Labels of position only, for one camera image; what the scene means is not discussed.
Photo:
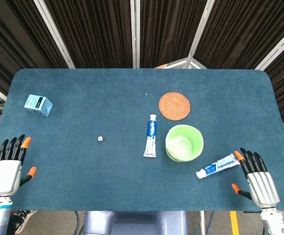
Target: plastic bowl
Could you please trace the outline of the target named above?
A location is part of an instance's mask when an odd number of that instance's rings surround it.
[[[189,125],[177,125],[166,136],[166,153],[176,162],[189,162],[197,158],[204,148],[202,134]]]

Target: blue box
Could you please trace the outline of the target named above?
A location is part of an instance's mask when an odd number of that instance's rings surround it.
[[[42,116],[48,117],[53,104],[46,97],[30,94],[24,108]]]

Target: toothpaste tube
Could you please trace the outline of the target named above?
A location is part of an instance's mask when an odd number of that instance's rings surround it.
[[[213,175],[219,171],[222,171],[227,168],[231,168],[235,165],[239,165],[239,161],[236,157],[231,153],[229,156],[218,160],[211,165],[206,166],[205,168],[201,169],[200,171],[196,172],[196,175],[199,179],[205,178],[207,176]]]
[[[146,148],[143,156],[149,158],[155,158],[157,121],[156,121],[156,115],[151,114],[150,117],[151,118],[148,121],[148,128],[147,128]]]

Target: woven coaster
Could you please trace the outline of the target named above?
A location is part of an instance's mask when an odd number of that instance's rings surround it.
[[[169,92],[160,98],[159,110],[166,119],[178,121],[190,113],[191,105],[184,95]]]

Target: blue felt tabletop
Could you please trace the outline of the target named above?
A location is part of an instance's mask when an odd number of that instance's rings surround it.
[[[191,103],[184,120],[159,111],[171,91]],[[29,94],[53,103],[48,117],[23,107]],[[155,159],[143,157],[150,114],[157,115]],[[203,152],[192,162],[165,153],[168,130],[178,124],[203,135]],[[262,71],[24,69],[11,84],[0,144],[21,134],[32,137],[23,175],[34,165],[37,173],[12,197],[15,209],[257,210],[231,188],[248,190],[240,166],[201,180],[195,174],[243,147],[263,156],[284,210],[284,129]]]

